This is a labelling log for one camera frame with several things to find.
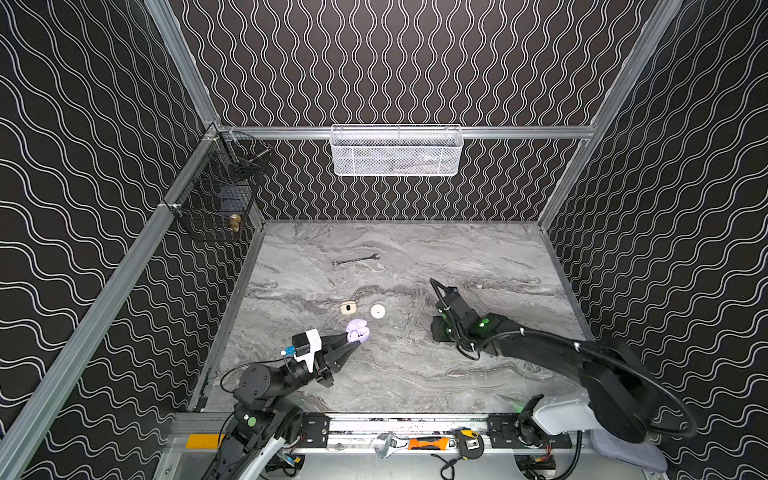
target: white disc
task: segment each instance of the white disc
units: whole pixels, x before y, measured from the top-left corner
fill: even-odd
[[[371,305],[371,316],[375,319],[384,318],[386,309],[381,303],[374,303]]]

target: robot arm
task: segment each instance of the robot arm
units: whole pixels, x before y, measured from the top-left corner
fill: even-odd
[[[315,329],[295,335],[280,368],[254,363],[243,371],[233,393],[232,419],[223,427],[224,440],[204,480],[259,478],[284,445],[298,441],[302,410],[286,396],[312,380],[333,385],[333,373],[369,335],[364,323],[350,323],[347,332],[320,337]]]
[[[603,428],[632,443],[646,434],[692,436],[697,424],[690,410],[666,390],[623,342],[567,339],[529,329],[496,313],[483,317],[471,309],[456,287],[429,280],[438,295],[440,316],[432,320],[432,338],[455,342],[468,358],[480,352],[510,356],[535,363],[578,382],[587,395],[543,398],[535,396],[519,417],[520,436],[540,445],[546,435],[568,430]],[[674,402],[688,417],[685,430],[651,424],[659,394]]]

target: wire basket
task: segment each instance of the wire basket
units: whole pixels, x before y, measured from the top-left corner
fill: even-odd
[[[253,179],[257,181],[264,166],[269,163],[274,147],[249,134],[239,131],[221,134],[226,150],[216,153],[223,164],[228,165],[228,173],[235,183]]]
[[[464,137],[459,125],[331,127],[333,171],[344,177],[452,177]]]
[[[238,180],[227,152],[211,151],[172,210],[194,240],[212,243],[250,241],[250,210],[255,187],[249,178]]]

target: tape measure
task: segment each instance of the tape measure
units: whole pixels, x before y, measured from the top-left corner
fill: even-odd
[[[456,430],[453,434],[456,435],[458,452],[464,460],[480,458],[480,455],[485,451],[482,437],[474,430]]]

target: black cable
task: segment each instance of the black cable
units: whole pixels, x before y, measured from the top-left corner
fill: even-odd
[[[440,290],[447,293],[448,287],[433,278],[429,279],[429,284],[432,285],[432,289],[435,291],[435,295],[437,295],[438,300],[440,300],[440,303],[442,304],[441,313],[445,315],[445,320],[448,322],[449,327],[451,327],[451,334],[453,335],[453,339],[456,341],[456,350],[458,350],[459,353],[470,360],[480,360],[480,352],[473,349],[471,345],[470,347],[467,347],[467,342],[471,343],[471,340],[467,338],[468,335],[461,323],[461,319],[454,318],[453,309],[451,309],[448,304],[445,303],[445,299],[443,298],[443,294]],[[469,355],[469,352],[472,351],[475,351],[477,356]]]
[[[488,337],[483,341],[483,343],[480,344],[480,347],[478,348],[478,350],[482,351],[486,346],[488,346],[489,343],[494,342],[498,339],[502,339],[507,336],[513,336],[513,335],[540,336],[542,338],[546,338],[546,339],[555,341],[557,343],[562,343],[566,346],[575,348],[576,351],[579,353],[592,356],[595,359],[598,359],[598,360],[601,360],[602,362],[607,363],[608,365],[614,366],[618,369],[622,369],[625,372],[636,376],[637,378],[646,382],[648,385],[653,386],[656,390],[660,391],[664,396],[666,396],[669,400],[671,400],[683,412],[683,415],[688,417],[688,424],[685,429],[672,430],[672,429],[665,429],[655,425],[646,425],[645,428],[647,431],[652,433],[659,433],[661,435],[681,436],[686,439],[689,439],[690,437],[696,435],[699,425],[698,425],[698,422],[696,421],[696,417],[694,417],[693,412],[691,412],[691,410],[688,408],[688,406],[685,403],[679,400],[672,392],[667,390],[665,386],[661,385],[661,383],[659,383],[658,380],[642,373],[640,370],[637,370],[629,366],[625,362],[615,359],[612,356],[605,355],[604,353],[590,349],[588,346],[583,346],[577,340],[568,339],[563,336],[555,335],[554,333],[542,332],[540,330],[529,330],[529,329],[510,330],[508,332],[496,333],[495,335]]]
[[[440,458],[445,463],[445,465],[443,465],[443,467],[440,469],[440,476],[442,477],[442,480],[453,480],[456,477],[456,469],[453,467],[453,465],[456,465],[456,462],[461,460],[462,457],[454,458],[453,460],[449,461],[449,460],[444,459],[440,455],[435,455],[434,453],[432,454],[432,456],[435,457],[435,458]],[[443,472],[447,468],[451,469],[451,476],[450,477],[446,477],[443,474]]]
[[[227,393],[235,393],[235,391],[234,391],[234,390],[227,390],[227,389],[225,389],[225,388],[224,388],[224,379],[225,379],[225,378],[227,378],[227,377],[228,377],[228,376],[229,376],[229,375],[230,375],[232,372],[234,372],[234,371],[235,371],[235,370],[237,370],[237,369],[241,369],[241,368],[243,368],[244,366],[249,366],[249,365],[256,365],[257,363],[275,363],[275,362],[282,362],[282,361],[283,361],[283,359],[278,359],[278,360],[264,360],[263,362],[248,362],[248,363],[244,363],[244,364],[242,364],[242,365],[238,365],[238,366],[236,366],[236,367],[233,367],[232,369],[229,369],[229,370],[227,371],[227,373],[224,373],[224,375],[221,377],[221,380],[219,380],[219,386],[221,387],[221,389],[222,389],[224,392],[227,392]]]
[[[571,473],[573,473],[576,469],[579,455],[581,455],[581,430],[576,432],[576,453],[574,453],[574,459],[571,460],[571,464],[568,466],[568,469],[566,469],[565,472],[557,477],[554,477],[552,480],[565,480],[566,478],[570,477]]]

